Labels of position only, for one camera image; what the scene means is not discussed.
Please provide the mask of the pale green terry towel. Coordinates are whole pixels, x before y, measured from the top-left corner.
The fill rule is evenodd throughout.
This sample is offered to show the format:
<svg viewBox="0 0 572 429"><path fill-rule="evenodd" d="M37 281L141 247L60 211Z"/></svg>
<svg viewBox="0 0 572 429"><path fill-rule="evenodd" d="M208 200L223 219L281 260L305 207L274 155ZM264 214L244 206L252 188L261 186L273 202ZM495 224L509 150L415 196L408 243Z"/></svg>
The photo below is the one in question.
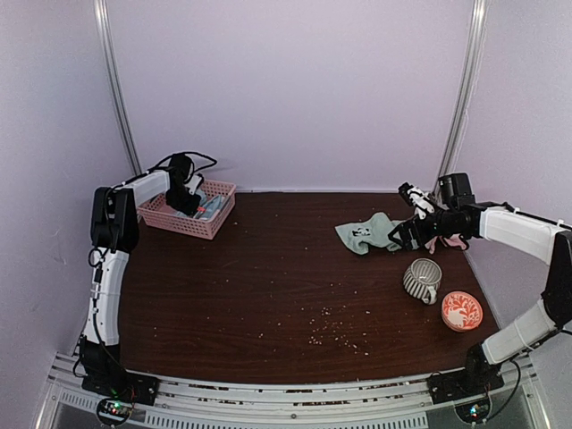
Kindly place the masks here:
<svg viewBox="0 0 572 429"><path fill-rule="evenodd" d="M334 230L348 250L363 256L371 247L386 249L388 234L399 223L400 221L392 221L385 213L379 212L365 222L345 223L336 226Z"/></svg>

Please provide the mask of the orange patterned ceramic bowl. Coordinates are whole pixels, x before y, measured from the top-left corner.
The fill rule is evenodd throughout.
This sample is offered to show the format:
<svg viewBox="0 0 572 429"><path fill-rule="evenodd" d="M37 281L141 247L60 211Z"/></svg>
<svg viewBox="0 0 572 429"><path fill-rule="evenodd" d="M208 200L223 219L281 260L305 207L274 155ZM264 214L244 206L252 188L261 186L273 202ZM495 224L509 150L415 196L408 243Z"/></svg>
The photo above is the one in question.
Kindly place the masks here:
<svg viewBox="0 0 572 429"><path fill-rule="evenodd" d="M442 321L454 332L469 332L478 328L484 311L479 301L464 291L448 293L442 300Z"/></svg>

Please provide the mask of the pink cloth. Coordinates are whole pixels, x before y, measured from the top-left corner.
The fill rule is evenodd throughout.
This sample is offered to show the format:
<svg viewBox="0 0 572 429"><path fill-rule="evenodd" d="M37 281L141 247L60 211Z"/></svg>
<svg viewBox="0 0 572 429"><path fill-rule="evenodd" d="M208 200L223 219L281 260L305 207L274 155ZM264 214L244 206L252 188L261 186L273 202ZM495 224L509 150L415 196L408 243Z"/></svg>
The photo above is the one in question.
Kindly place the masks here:
<svg viewBox="0 0 572 429"><path fill-rule="evenodd" d="M454 248L461 251L465 251L469 248L467 241L459 234L453 234L450 237L437 236L425 243L425 248L431 255L434 253L438 242L440 242L445 248Z"/></svg>

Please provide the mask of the front aluminium rail base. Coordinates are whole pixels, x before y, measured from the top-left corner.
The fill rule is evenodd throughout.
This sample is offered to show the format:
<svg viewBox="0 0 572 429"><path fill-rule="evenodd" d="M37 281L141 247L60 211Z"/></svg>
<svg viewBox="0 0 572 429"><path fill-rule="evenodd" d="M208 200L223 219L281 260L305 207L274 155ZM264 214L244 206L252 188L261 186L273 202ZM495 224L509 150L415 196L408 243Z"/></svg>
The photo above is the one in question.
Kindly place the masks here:
<svg viewBox="0 0 572 429"><path fill-rule="evenodd" d="M215 383L160 375L153 405L132 407L124 428L469 428L490 400L486 428L549 428L530 360L505 365L501 388L437 404L427 374L326 384Z"/></svg>

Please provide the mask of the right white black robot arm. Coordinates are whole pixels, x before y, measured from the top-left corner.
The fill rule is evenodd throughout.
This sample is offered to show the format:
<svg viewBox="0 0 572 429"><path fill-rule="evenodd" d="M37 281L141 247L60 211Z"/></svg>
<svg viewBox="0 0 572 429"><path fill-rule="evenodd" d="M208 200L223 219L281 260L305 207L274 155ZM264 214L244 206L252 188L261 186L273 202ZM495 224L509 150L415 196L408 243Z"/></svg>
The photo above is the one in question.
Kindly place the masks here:
<svg viewBox="0 0 572 429"><path fill-rule="evenodd" d="M477 394L500 367L522 352L538 349L561 333L571 322L571 227L529 214L508 202L479 202L464 172L444 175L432 195L403 183L401 198L414 214L389 234L391 242L404 250L417 250L437 238L457 238L482 243L469 258L478 273L492 262L493 273L509 287L523 286L530 308L517 299L514 319L467 352L458 387ZM484 253L490 247L500 260L493 262Z"/></svg>

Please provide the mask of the light blue terry towel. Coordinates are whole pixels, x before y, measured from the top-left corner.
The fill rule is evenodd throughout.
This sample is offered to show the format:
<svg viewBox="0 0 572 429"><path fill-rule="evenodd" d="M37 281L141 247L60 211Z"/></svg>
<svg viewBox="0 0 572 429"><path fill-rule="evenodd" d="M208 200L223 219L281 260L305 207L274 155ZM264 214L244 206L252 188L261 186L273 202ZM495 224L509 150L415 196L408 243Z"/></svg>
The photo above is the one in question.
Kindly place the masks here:
<svg viewBox="0 0 572 429"><path fill-rule="evenodd" d="M194 195L189 193L186 195L176 196L172 201L172 209L178 216L193 217L206 203L206 194L199 190Z"/></svg>

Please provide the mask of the blue polka dot striped towel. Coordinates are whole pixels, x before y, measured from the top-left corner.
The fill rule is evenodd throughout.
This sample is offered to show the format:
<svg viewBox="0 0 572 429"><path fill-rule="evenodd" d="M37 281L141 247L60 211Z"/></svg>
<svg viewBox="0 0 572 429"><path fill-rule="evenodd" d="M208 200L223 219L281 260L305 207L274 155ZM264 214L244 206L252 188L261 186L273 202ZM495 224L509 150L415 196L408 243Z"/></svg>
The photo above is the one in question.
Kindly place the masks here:
<svg viewBox="0 0 572 429"><path fill-rule="evenodd" d="M217 194L207 200L204 205L205 211L201 219L205 222L213 221L216 217L223 213L223 210L232 202L231 196Z"/></svg>

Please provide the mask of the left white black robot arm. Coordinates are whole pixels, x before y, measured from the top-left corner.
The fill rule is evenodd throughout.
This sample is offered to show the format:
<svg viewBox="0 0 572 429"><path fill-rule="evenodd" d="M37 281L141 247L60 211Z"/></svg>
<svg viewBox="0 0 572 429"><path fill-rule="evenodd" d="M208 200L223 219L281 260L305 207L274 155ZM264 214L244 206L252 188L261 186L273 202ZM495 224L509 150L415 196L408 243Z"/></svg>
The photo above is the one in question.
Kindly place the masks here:
<svg viewBox="0 0 572 429"><path fill-rule="evenodd" d="M200 198L198 185L190 185L199 169L198 152L169 155L148 170L111 187L96 189L90 224L93 269L88 317L80 336L80 362L86 377L110 397L129 387L127 370L120 362L118 315L122 279L130 254L139 243L138 208L161 195L177 212L193 215Z"/></svg>

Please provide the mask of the grey striped ceramic mug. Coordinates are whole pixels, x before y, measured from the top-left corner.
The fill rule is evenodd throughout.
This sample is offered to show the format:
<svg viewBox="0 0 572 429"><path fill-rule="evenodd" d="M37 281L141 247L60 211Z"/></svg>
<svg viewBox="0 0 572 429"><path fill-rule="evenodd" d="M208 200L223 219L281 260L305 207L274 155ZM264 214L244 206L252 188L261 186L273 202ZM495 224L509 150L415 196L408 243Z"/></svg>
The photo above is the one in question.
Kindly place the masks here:
<svg viewBox="0 0 572 429"><path fill-rule="evenodd" d="M414 260L403 274L403 288L412 298L434 305L442 283L442 269L429 258Z"/></svg>

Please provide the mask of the aluminium frame post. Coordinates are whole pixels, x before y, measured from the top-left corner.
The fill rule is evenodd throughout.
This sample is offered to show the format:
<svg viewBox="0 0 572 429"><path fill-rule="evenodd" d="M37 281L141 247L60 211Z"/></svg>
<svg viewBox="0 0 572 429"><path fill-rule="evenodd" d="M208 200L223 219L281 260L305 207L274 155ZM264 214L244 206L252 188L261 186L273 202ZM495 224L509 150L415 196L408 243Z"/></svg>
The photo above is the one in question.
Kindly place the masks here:
<svg viewBox="0 0 572 429"><path fill-rule="evenodd" d="M127 107L122 91L118 64L114 52L114 41L106 0L94 0L97 32L103 51L106 76L111 91L113 110L120 132L122 146L133 174L142 173L139 155L134 143Z"/></svg>
<svg viewBox="0 0 572 429"><path fill-rule="evenodd" d="M475 90L484 49L489 4L490 2L486 0L475 0L473 2L465 58L460 83L458 85L458 94L442 154L442 161L437 173L438 179L443 175L454 172L458 162L458 156L468 124L468 107ZM438 179L433 187L433 190L436 192L439 192Z"/></svg>

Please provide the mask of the right aluminium frame post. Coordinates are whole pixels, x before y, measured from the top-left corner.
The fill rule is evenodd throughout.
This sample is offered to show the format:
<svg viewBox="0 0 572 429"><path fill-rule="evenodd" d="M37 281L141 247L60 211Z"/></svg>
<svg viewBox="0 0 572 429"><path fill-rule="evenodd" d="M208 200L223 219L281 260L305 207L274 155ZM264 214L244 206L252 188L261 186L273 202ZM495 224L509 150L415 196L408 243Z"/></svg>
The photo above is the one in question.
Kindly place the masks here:
<svg viewBox="0 0 572 429"><path fill-rule="evenodd" d="M438 179L443 175L454 172L458 162L458 156L468 124L468 107L475 90L484 49L489 4L490 2L486 0L475 0L473 2L465 58L460 83L458 85L458 94L442 154L442 161L437 173ZM436 192L439 192L438 179L433 187L433 190Z"/></svg>

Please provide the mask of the left aluminium frame post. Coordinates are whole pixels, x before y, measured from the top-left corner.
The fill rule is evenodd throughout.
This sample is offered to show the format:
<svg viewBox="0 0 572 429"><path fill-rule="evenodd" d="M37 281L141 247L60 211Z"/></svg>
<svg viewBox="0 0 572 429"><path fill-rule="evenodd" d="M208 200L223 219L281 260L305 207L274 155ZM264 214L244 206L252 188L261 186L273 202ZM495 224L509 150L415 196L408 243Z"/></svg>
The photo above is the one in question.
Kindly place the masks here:
<svg viewBox="0 0 572 429"><path fill-rule="evenodd" d="M122 91L118 64L114 52L114 41L106 0L94 0L97 32L103 51L106 76L111 91L113 110L120 132L122 146L133 174L142 173L139 155L134 143L127 107Z"/></svg>

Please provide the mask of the pink perforated plastic basket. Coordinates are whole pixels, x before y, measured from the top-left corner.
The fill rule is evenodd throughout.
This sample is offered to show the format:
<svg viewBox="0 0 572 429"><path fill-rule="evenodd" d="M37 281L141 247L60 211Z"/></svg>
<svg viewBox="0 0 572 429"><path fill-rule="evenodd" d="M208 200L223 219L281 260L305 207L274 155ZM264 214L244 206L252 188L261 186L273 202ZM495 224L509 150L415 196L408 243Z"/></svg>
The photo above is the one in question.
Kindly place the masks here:
<svg viewBox="0 0 572 429"><path fill-rule="evenodd" d="M200 207L193 217L178 216L166 204L164 194L160 194L140 206L138 214L142 216L146 226L212 240L235 206L236 185L223 181L205 180L199 190L206 194L206 201L217 194L222 194L231 196L232 202L213 221L205 222L201 219L205 211L204 206Z"/></svg>

